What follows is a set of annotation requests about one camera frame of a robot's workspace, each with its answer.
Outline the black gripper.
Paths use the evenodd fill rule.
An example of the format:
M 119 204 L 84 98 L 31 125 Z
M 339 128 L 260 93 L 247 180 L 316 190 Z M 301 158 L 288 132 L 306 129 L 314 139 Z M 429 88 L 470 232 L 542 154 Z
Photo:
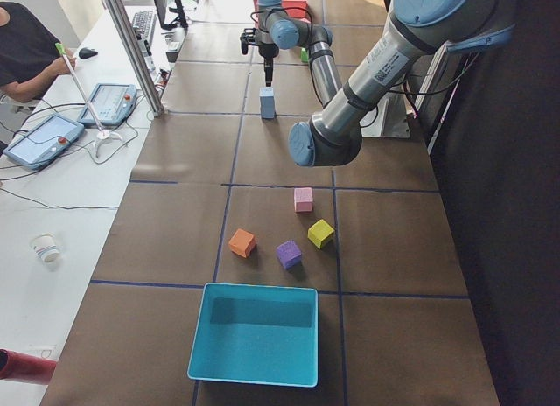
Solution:
M 274 73 L 274 58 L 279 54 L 279 48 L 276 44 L 261 43 L 258 46 L 259 55 L 264 58 L 263 71 L 265 84 L 272 84 Z

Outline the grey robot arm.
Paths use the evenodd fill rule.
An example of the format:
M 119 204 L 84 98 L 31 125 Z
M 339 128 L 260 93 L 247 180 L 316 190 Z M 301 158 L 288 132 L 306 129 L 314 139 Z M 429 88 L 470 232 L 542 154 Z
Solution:
M 291 17 L 282 0 L 257 0 L 255 44 L 303 47 L 323 108 L 294 124 L 289 150 L 300 166 L 336 166 L 353 161 L 361 148 L 361 119 L 424 55 L 484 52 L 513 35 L 517 0 L 391 0 L 385 30 L 346 82 L 330 45 L 332 34 L 312 21 Z

